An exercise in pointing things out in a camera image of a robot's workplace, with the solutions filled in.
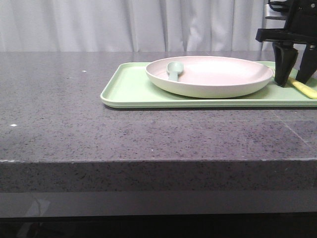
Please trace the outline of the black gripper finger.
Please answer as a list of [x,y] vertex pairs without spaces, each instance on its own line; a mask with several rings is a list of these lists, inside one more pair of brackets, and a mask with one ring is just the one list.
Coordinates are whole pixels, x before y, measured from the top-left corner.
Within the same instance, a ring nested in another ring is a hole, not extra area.
[[275,82],[284,87],[288,77],[296,62],[298,51],[293,43],[273,42],[272,43],[275,58]]
[[317,70],[317,46],[306,45],[296,80],[306,84]]

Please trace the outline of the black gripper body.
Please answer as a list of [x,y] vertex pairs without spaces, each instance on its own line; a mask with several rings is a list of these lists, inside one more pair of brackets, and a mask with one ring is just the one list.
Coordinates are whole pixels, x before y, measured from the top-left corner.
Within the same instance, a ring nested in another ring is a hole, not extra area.
[[265,18],[284,20],[284,27],[258,29],[257,41],[317,45],[317,2],[315,0],[269,0],[265,6]]

